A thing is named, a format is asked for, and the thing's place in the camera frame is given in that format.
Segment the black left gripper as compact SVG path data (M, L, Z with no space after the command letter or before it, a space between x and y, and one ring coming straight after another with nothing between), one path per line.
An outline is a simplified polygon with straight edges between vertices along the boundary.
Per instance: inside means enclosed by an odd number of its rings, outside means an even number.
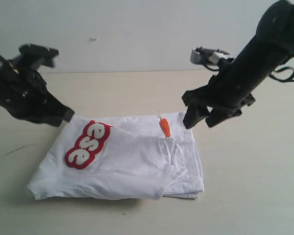
M27 119L46 102L46 124L59 127L63 121L70 122L75 111L52 94L47 96L47 83L38 70L16 68L12 59L0 55L0 106L15 118Z

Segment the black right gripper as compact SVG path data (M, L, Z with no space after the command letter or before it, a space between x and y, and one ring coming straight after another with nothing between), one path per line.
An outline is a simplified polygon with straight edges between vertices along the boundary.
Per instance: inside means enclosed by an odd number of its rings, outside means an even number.
M247 98L272 72L269 56L237 56L221 59L216 65L219 72L208 84L186 91L182 100L187 106L183 118L186 129L191 129L205 119L208 127L215 127L233 116L241 114L242 106L254 102Z

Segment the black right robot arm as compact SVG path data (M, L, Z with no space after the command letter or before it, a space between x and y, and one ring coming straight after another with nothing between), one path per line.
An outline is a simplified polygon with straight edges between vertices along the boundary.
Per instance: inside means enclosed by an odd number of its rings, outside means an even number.
M220 49L194 48L190 60L215 74L207 85L186 91L182 100L187 107L183 124L193 128L201 120L208 127L238 117L244 106L255 102L252 91L265 78L288 69L294 58L294 4L280 0L261 17L255 35L232 57Z

